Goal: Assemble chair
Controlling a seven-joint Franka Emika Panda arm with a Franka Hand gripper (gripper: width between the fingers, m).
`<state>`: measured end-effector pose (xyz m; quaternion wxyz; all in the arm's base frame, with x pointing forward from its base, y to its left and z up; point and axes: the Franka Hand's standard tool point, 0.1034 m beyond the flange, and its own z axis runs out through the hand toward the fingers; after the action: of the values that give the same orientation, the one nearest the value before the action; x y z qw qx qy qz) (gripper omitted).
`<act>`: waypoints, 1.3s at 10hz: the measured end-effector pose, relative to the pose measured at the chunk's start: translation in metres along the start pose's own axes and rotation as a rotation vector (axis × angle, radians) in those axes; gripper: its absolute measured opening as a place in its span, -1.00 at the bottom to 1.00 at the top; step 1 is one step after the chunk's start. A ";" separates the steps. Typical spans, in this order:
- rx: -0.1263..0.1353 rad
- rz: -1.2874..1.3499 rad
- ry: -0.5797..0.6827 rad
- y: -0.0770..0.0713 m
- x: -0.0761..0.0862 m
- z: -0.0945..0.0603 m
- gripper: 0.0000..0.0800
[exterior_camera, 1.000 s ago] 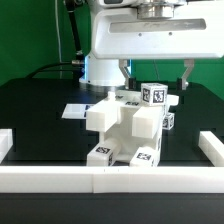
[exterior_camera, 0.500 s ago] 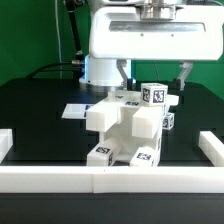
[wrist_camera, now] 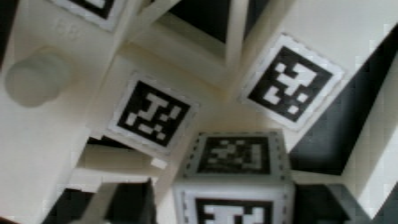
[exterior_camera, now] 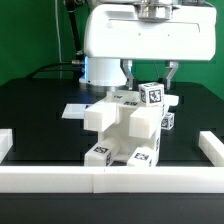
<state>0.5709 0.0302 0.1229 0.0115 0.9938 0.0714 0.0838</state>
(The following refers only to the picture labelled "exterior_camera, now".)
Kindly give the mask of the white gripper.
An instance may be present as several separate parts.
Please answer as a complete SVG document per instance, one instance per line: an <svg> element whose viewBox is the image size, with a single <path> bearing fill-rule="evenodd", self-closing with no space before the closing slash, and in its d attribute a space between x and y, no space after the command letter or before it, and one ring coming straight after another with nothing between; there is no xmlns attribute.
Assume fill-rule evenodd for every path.
<svg viewBox="0 0 224 224"><path fill-rule="evenodd" d="M163 84L171 79L181 60L209 60L216 50L216 15L213 7L179 6L168 21L142 21L132 5L102 4L90 14L85 30L84 52L93 58L115 58L133 89L132 61L166 61Z"/></svg>

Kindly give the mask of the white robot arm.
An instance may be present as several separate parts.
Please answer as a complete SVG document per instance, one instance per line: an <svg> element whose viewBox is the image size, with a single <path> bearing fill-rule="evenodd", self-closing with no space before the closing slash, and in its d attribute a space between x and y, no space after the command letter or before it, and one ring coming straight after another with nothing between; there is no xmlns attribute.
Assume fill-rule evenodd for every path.
<svg viewBox="0 0 224 224"><path fill-rule="evenodd" d="M206 0L88 0L85 75L94 87L133 86L134 60L163 60L169 85L181 61L209 61L217 10Z"/></svg>

